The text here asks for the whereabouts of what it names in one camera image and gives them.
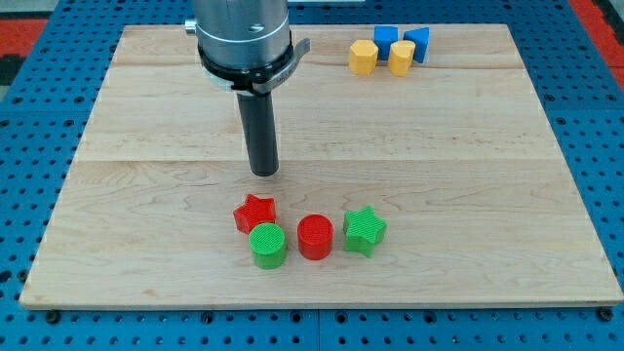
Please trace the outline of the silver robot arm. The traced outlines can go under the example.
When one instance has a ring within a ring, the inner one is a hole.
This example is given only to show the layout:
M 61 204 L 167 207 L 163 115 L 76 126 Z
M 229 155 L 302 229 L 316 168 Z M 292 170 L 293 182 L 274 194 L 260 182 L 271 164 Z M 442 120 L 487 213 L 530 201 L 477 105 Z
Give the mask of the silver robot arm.
M 286 0 L 192 0 L 185 29 L 198 40 L 201 63 L 226 91 L 265 96 L 284 84 L 310 52 L 293 41 Z

